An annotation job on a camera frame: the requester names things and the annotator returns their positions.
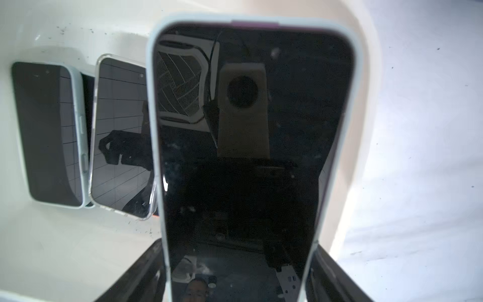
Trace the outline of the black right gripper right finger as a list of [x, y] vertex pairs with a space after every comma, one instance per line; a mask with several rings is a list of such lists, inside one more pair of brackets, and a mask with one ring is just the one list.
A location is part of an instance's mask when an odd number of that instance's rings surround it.
[[311, 259], [305, 292], [307, 301], [373, 302], [320, 245]]

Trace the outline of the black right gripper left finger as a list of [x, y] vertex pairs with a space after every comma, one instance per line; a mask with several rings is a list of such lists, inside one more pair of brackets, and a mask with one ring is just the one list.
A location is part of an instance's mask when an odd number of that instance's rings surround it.
[[162, 240], [156, 240], [97, 300], [108, 302], [162, 301], [166, 268]]

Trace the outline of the stack top phone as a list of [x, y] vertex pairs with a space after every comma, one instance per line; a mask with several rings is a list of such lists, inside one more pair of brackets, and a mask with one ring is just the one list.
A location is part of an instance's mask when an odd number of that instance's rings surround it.
[[158, 24], [148, 95], [169, 301], [307, 301], [361, 56], [354, 33], [315, 18]]

